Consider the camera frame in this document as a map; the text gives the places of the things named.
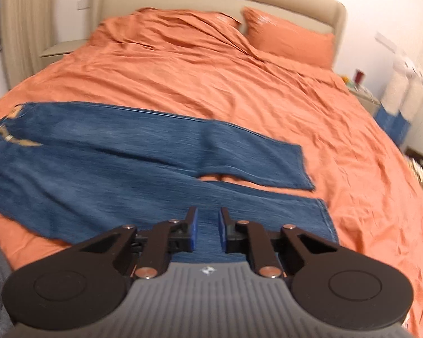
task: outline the logo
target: logo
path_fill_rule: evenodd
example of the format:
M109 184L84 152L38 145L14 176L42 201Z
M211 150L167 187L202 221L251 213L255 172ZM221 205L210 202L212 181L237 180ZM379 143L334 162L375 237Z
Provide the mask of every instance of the logo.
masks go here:
M202 273L206 274L206 275L210 275L212 274L214 271L216 271L216 269L214 269L211 265L208 265L204 268L201 269Z

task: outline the jeans pant leg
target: jeans pant leg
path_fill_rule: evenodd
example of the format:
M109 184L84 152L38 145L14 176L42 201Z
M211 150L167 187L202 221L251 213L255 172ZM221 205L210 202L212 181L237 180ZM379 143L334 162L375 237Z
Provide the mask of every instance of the jeans pant leg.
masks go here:
M197 250L177 261L218 262L242 257L221 252L218 210L276 230L294 223L336 241L324 203L222 182L204 182L175 168L135 161L88 147L21 146L0 135L0 212L38 234L70 243L122 224L139 229L183 218L199 208Z
M226 122L70 102L27 103L3 124L17 138L93 148L192 177L228 174L265 186L314 188L300 146Z

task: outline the bedside table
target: bedside table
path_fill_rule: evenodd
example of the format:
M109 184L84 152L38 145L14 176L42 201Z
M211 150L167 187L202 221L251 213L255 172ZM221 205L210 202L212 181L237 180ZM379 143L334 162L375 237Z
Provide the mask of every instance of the bedside table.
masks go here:
M41 61L44 65L44 68L50 65L51 63L59 61L65 55L72 53L77 48L83 46L86 42L88 42L87 39L70 40L68 42L58 43L57 45L46 49L41 54Z
M362 106L367 110L368 113L371 114L372 117L376 115L379 106L381 105L381 102L377 98L361 90L353 89L350 87L348 87L348 90L357 98L357 100L359 100L359 103L362 104Z

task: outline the brown leather patch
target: brown leather patch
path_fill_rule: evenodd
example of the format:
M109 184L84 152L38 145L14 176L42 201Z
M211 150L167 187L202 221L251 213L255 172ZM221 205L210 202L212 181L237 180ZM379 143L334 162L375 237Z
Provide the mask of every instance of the brown leather patch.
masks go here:
M6 116L7 118L16 118L19 115L20 110L22 109L23 105L16 105L14 109Z
M20 140L19 138L15 138L12 134L10 134L7 128L4 125L0 126L0 135L2 135L7 142L11 142L12 144L18 144L24 147L35 147L35 146L42 146L39 142L34 142L32 140Z

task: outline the wall switch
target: wall switch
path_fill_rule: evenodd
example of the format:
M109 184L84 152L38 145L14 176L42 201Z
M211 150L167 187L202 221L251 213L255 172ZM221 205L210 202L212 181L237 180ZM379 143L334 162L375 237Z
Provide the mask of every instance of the wall switch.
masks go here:
M376 32L376 35L374 36L374 39L382 44L385 48L387 48L389 51L392 51L393 53L396 52L396 44L393 43L390 39L386 38L385 36L383 36L381 33Z
M77 10L83 10L89 8L89 0L78 0L77 1Z

